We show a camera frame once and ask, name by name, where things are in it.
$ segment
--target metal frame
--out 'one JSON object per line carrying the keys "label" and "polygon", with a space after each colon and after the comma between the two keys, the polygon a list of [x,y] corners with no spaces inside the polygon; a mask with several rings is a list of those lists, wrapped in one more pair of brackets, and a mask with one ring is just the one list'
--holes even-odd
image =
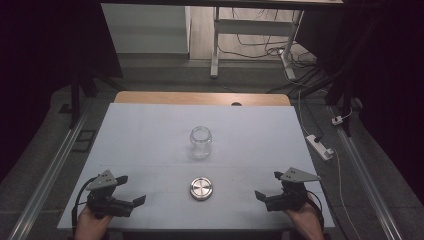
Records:
{"label": "metal frame", "polygon": [[27,238],[38,214],[41,211],[41,208],[44,205],[44,202],[46,201],[50,193],[50,190],[53,187],[53,184],[57,179],[57,176],[59,175],[60,170],[62,169],[63,164],[65,163],[66,158],[68,157],[69,152],[72,149],[72,145],[74,144],[75,139],[78,137],[78,134],[85,123],[85,120],[87,118],[88,112],[91,109],[92,104],[92,99],[86,99],[86,103],[84,104],[83,113],[81,114],[81,117],[75,124],[75,127],[73,129],[70,129],[68,134],[66,135],[66,138],[62,142],[62,145],[60,146],[55,157],[48,166],[41,181],[38,183],[37,188],[35,189],[21,216],[16,222],[16,225],[13,228],[8,239],[15,240]]}
{"label": "metal frame", "polygon": [[[327,107],[327,109],[331,114],[334,115],[331,107]],[[378,191],[377,186],[375,185],[367,166],[365,165],[361,155],[359,154],[356,148],[355,142],[351,137],[347,136],[346,132],[343,131],[341,127],[337,128],[337,132],[340,136],[343,146],[345,147],[346,152],[350,157],[353,168],[355,169],[355,172],[362,183],[362,186],[368,196],[368,199],[370,200],[371,205],[373,206],[376,212],[377,218],[380,220],[381,226],[383,228],[383,231],[386,233],[387,239],[403,239],[399,228],[397,227],[392,217],[392,214],[390,213],[390,210],[387,207],[386,202],[383,200],[383,197]]]}
{"label": "metal frame", "polygon": [[294,38],[299,28],[303,11],[295,11],[293,22],[251,21],[237,19],[219,19],[219,7],[214,8],[214,38],[211,59],[211,78],[218,77],[219,34],[245,34],[245,35],[271,35],[288,37],[284,51],[280,57],[283,61],[284,71],[289,80],[295,80],[296,76],[290,66],[288,56],[293,45]]}

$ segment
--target metal rail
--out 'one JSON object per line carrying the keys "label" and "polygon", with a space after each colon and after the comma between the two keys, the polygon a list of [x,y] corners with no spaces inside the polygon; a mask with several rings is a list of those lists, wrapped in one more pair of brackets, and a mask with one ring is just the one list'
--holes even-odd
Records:
{"label": "metal rail", "polygon": [[[333,114],[331,107],[328,107],[328,110],[331,112],[331,114]],[[392,217],[392,214],[390,213],[390,210],[387,207],[386,202],[378,191],[377,186],[375,185],[367,166],[365,165],[361,155],[357,150],[353,139],[351,137],[348,137],[340,127],[338,127],[337,132],[340,136],[343,146],[345,147],[346,152],[350,157],[353,168],[355,169],[356,174],[358,175],[358,178],[361,181],[362,186],[364,187],[368,199],[370,200],[371,205],[373,206],[376,212],[377,218],[380,221],[383,231],[386,233],[387,239],[403,239]]]}
{"label": "metal rail", "polygon": [[35,189],[30,200],[28,201],[24,211],[19,217],[19,220],[16,222],[16,225],[13,228],[8,239],[17,240],[27,238],[38,214],[41,211],[41,208],[44,205],[44,202],[46,201],[50,193],[50,190],[53,187],[53,184],[57,179],[57,176],[59,175],[60,170],[62,169],[66,158],[68,157],[69,152],[72,149],[72,145],[74,144],[75,139],[77,138],[82,126],[84,125],[84,122],[92,105],[92,99],[85,100],[83,112],[81,114],[80,119],[76,123],[75,127],[69,130],[69,132],[67,133],[65,140],[57,151],[49,167],[44,172],[41,181],[38,183],[37,188]]}

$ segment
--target white table surface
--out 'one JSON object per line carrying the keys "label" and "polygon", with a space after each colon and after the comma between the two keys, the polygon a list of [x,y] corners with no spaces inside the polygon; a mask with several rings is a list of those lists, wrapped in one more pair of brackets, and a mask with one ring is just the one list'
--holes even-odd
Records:
{"label": "white table surface", "polygon": [[[212,132],[212,154],[190,158],[190,132],[205,126]],[[71,228],[71,209],[90,178],[109,169],[127,175],[113,196],[146,203],[129,218],[115,217],[110,228],[122,231],[244,229],[292,227],[283,212],[268,212],[254,190],[282,193],[274,171],[290,167],[316,174],[293,107],[112,103],[91,153],[58,224]],[[194,200],[192,180],[207,177],[212,196]],[[325,227],[334,227],[319,182],[306,183],[323,203]],[[86,200],[84,191],[81,202]]]}

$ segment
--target transparent glass jar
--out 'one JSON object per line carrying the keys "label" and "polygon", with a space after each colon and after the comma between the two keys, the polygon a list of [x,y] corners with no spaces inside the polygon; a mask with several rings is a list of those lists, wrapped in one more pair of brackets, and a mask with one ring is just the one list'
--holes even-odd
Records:
{"label": "transparent glass jar", "polygon": [[195,127],[190,134],[191,155],[195,159],[207,158],[212,152],[212,133],[203,126]]}

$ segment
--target metal lid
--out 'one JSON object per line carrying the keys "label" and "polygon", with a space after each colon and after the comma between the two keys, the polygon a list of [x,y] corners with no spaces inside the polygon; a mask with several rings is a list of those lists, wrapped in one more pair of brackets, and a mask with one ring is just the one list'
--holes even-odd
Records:
{"label": "metal lid", "polygon": [[205,177],[196,178],[190,185],[191,196],[197,201],[204,201],[212,195],[212,183]]}

